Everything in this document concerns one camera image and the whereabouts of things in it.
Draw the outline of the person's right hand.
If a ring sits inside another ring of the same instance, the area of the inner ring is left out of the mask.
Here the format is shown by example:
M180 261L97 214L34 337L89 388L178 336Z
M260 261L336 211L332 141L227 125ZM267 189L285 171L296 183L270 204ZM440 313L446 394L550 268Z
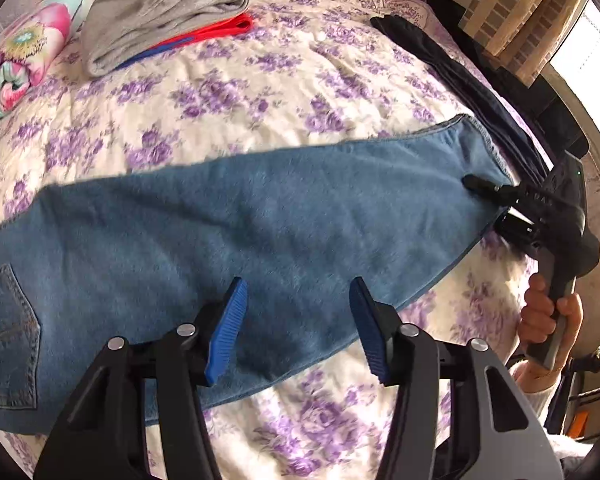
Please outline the person's right hand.
M571 351L576 344L583 322L583 306L578 294L560 298L554 304L545 293L547 284L541 274L535 273L529 278L529 288L524 293L526 304L521 310L518 323L518 337L524 348L529 344L542 344L553 335L556 321L552 315L558 312L566 321L555 364L551 370L538 363L527 361L518 367L515 380L524 393L538 393L553 388L559 382L562 369L566 366Z

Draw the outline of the white sleeved right forearm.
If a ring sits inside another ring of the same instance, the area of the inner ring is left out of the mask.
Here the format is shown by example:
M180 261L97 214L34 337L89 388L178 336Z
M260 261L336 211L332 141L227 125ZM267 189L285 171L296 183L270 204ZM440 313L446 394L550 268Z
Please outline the white sleeved right forearm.
M547 386L531 386L531 391L527 391L524 390L524 385L522 384L522 376L524 376L526 366L526 361L516 363L509 370L509 373L526 397L540 424L544 425L548 416L548 410L550 409L550 401L553 400L560 383L560 375L553 374L550 376Z

